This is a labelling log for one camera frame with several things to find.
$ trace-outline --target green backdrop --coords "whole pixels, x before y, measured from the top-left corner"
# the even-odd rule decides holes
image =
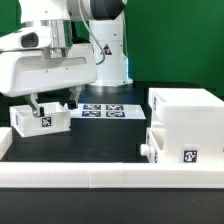
[[[20,27],[21,12],[16,0],[0,1],[4,35]],[[129,0],[126,17],[131,78],[195,83],[224,96],[223,0]]]

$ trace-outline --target white container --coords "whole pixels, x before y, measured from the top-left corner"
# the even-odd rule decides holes
[[[151,128],[142,154],[152,163],[221,163],[224,102],[204,89],[150,89]]]
[[[22,137],[70,131],[70,113],[60,103],[39,104],[45,117],[33,117],[29,105],[10,107],[10,120]]]
[[[12,144],[12,128],[0,128],[0,159]]]

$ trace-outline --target black table surface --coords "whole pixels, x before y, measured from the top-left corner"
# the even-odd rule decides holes
[[[140,104],[145,121],[72,119],[70,132],[30,138],[21,138],[14,130],[14,143],[3,161],[147,162],[139,154],[139,145],[150,125],[148,87],[137,83],[123,93],[84,91],[80,97],[81,103]],[[66,94],[43,94],[40,100],[64,103]],[[3,126],[9,122],[8,106],[23,100],[1,96],[0,101],[5,103],[0,104]],[[1,224],[224,223],[222,189],[0,189],[0,201]]]

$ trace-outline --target white platform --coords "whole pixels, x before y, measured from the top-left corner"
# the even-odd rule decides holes
[[[0,188],[224,188],[224,166],[0,163]]]
[[[140,105],[128,104],[79,104],[75,110],[70,110],[71,118],[91,119],[139,119],[145,115]]]

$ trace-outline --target white robot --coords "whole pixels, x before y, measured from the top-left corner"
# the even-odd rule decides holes
[[[77,104],[81,86],[96,81],[97,67],[91,44],[72,43],[71,21],[116,19],[127,0],[19,2],[24,28],[0,38],[0,92],[24,95],[34,117],[44,116],[36,102],[40,92],[70,88]],[[104,59],[103,53],[97,64]]]
[[[97,81],[86,85],[86,89],[95,92],[120,92],[132,87],[128,76],[128,48],[124,13],[115,20],[93,21],[89,26],[105,52],[105,62],[97,66]],[[102,58],[102,52],[90,35],[96,61]]]

